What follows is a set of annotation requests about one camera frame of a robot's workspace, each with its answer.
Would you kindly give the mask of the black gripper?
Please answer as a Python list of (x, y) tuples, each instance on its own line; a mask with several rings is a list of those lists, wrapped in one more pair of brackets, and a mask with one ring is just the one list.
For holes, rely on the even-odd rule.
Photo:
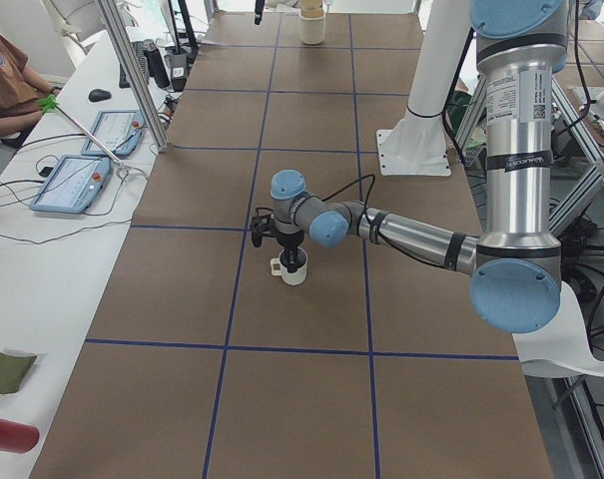
[(285, 250), (281, 254), (281, 264), (285, 269), (291, 268), (291, 271), (298, 271), (302, 267), (302, 255), (299, 253), (299, 249), (303, 239), (304, 233), (279, 235), (279, 245)]

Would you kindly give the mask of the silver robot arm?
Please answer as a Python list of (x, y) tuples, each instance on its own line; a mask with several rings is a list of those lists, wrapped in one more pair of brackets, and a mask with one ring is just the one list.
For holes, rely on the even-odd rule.
[(479, 237), (310, 193), (295, 170), (276, 173), (273, 205), (251, 221), (253, 243), (273, 238), (288, 271), (306, 260), (304, 239), (334, 247), (347, 236), (391, 247), (422, 264), (467, 274), (488, 324), (528, 333), (560, 306), (561, 250), (549, 228), (552, 78), (565, 63), (568, 1), (436, 1), (402, 119), (377, 132), (385, 176), (445, 176), (447, 105), (469, 47), (486, 119), (485, 214)]

